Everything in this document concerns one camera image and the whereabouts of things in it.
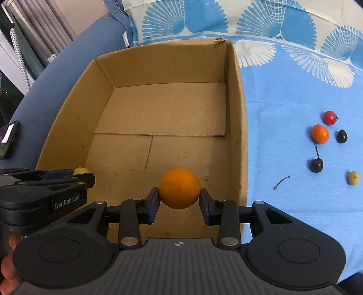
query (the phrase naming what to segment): open cardboard box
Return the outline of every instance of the open cardboard box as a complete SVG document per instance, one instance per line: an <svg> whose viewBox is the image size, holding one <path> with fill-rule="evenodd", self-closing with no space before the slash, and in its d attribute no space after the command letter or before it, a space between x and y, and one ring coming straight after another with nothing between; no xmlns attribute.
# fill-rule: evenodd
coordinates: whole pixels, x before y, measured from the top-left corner
<svg viewBox="0 0 363 295"><path fill-rule="evenodd" d="M86 167L88 203L145 198L167 171L185 167L214 199L245 205L247 119L233 44L222 38L157 43L102 55L65 100L38 169ZM198 202L160 206L142 238L217 237ZM118 225L108 240L117 242Z"/></svg>

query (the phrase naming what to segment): patterned fabric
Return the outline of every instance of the patterned fabric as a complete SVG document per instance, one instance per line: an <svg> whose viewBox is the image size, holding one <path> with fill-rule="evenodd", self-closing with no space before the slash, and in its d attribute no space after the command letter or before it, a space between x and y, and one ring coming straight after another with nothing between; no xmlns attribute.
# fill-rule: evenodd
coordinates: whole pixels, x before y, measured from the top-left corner
<svg viewBox="0 0 363 295"><path fill-rule="evenodd" d="M363 10L353 0L124 0L134 45L166 40L233 41L248 116L248 205L264 200L334 237L347 264L340 281L363 271ZM319 145L310 128L327 110L339 120ZM344 129L348 141L338 144ZM274 191L285 176L291 176ZM251 233L243 233L249 242Z"/></svg>

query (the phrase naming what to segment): human hand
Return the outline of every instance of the human hand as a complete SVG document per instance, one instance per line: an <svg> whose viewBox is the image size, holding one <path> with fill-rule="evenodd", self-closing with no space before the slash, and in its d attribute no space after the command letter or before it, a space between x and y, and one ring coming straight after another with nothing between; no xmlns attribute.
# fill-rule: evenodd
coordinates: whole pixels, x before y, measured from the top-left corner
<svg viewBox="0 0 363 295"><path fill-rule="evenodd" d="M11 234L9 238L10 250L7 256L5 256L1 262L1 273L4 276L4 280L0 285L0 292L2 295L10 295L21 285L21 280L17 275L13 263L13 253L15 247L19 244L21 236L18 234Z"/></svg>

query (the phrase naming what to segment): dark cherry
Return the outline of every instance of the dark cherry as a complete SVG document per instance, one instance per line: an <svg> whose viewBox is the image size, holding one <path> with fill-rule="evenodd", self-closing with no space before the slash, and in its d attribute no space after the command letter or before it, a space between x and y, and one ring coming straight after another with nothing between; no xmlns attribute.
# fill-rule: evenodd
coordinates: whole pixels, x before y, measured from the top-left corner
<svg viewBox="0 0 363 295"><path fill-rule="evenodd" d="M323 160L321 160L320 158L311 160L310 162L310 170L311 172L314 173L321 172L323 170L323 166L324 166Z"/></svg>
<svg viewBox="0 0 363 295"><path fill-rule="evenodd" d="M337 135L337 141L340 143L340 144L344 144L346 143L348 140L348 135L347 133L342 129L338 132L338 135Z"/></svg>

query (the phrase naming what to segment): gray ribbed panel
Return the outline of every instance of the gray ribbed panel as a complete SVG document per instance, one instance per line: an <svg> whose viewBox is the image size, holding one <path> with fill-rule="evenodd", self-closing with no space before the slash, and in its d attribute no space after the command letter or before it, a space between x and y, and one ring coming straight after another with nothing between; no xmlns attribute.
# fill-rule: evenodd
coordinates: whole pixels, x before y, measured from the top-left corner
<svg viewBox="0 0 363 295"><path fill-rule="evenodd" d="M181 247L174 244L185 243ZM239 253L216 248L210 239L149 239L123 251L98 279L67 290L24 283L14 295L342 295L333 286L315 291L275 287L253 274Z"/></svg>

